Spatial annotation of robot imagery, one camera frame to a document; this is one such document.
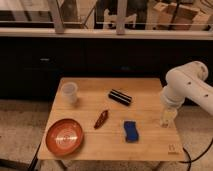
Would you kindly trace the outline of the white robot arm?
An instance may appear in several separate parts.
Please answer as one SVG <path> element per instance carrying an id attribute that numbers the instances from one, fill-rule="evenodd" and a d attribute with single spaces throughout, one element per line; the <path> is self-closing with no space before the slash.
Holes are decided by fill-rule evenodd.
<path id="1" fill-rule="evenodd" d="M 213 86 L 205 82 L 207 77 L 208 68 L 200 61 L 189 62 L 167 72 L 167 85 L 160 93 L 163 104 L 160 118 L 162 127 L 171 125 L 186 98 L 213 116 Z"/>

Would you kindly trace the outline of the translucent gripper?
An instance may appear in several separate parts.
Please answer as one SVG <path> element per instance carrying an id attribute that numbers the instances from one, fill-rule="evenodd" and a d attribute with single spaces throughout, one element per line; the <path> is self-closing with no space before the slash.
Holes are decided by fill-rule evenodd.
<path id="1" fill-rule="evenodd" d="M 164 107 L 160 117 L 160 125 L 164 128 L 168 128 L 176 118 L 178 112 L 176 108 Z"/>

